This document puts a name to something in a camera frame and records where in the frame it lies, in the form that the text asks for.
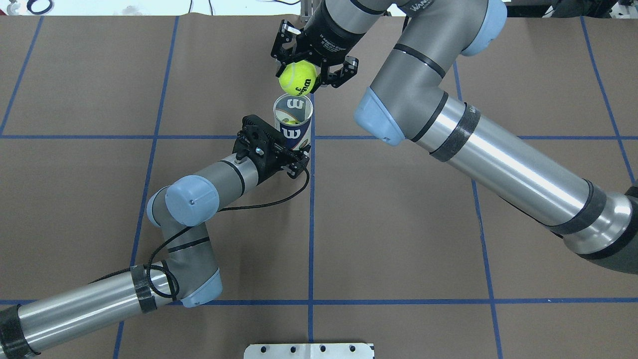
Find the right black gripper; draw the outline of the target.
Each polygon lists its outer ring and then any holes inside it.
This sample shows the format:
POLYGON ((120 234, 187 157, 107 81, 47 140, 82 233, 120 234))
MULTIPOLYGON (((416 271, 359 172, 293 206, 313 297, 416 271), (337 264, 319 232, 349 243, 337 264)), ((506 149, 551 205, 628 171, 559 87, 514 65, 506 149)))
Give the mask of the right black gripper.
POLYGON ((278 62, 275 76, 280 77, 289 64, 298 63, 307 52, 305 60, 320 65, 316 89, 339 88, 358 73, 359 59, 348 53, 363 36, 342 29, 326 4, 319 5, 302 30, 282 20, 271 50, 271 57, 278 62), (342 68, 335 73, 329 71, 329 65, 341 63, 342 68))

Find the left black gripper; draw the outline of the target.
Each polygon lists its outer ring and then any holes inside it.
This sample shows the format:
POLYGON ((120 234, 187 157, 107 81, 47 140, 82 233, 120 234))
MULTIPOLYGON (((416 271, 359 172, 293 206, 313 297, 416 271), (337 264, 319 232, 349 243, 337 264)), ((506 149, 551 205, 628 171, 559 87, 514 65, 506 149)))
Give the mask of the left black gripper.
POLYGON ((257 168, 257 185, 282 170, 293 180, 307 170, 310 153, 307 150, 290 150, 287 138, 280 131, 270 131, 269 136, 249 135, 248 140, 249 158, 257 168))

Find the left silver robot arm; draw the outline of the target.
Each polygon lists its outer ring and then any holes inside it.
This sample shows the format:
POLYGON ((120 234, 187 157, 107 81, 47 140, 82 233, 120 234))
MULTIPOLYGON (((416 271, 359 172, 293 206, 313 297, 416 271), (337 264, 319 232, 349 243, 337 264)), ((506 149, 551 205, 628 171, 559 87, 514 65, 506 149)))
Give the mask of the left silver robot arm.
MULTIPOLYGON (((152 193, 227 156, 234 137, 2 136, 1 306, 146 263, 161 245, 152 193)), ((305 342, 305 301, 220 300, 107 325, 51 358, 241 358, 248 345, 305 342)))

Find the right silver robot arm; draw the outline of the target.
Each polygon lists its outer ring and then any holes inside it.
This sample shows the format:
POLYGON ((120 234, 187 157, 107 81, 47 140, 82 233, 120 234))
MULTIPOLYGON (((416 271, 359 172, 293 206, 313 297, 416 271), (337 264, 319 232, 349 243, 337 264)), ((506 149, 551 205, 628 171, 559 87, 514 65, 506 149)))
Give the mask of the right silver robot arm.
POLYGON ((372 136, 410 140, 483 184, 590 263, 638 272, 637 186, 606 193, 451 97, 440 82, 476 55, 507 18, 501 0, 397 0, 405 29, 354 112, 372 136))

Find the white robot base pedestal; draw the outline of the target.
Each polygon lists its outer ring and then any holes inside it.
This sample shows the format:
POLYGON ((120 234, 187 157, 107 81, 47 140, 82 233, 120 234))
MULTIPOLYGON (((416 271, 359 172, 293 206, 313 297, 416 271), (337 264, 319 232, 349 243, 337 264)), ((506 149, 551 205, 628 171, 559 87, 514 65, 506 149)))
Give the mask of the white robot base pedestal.
POLYGON ((367 343, 298 343, 249 345, 244 359, 374 359, 367 343))

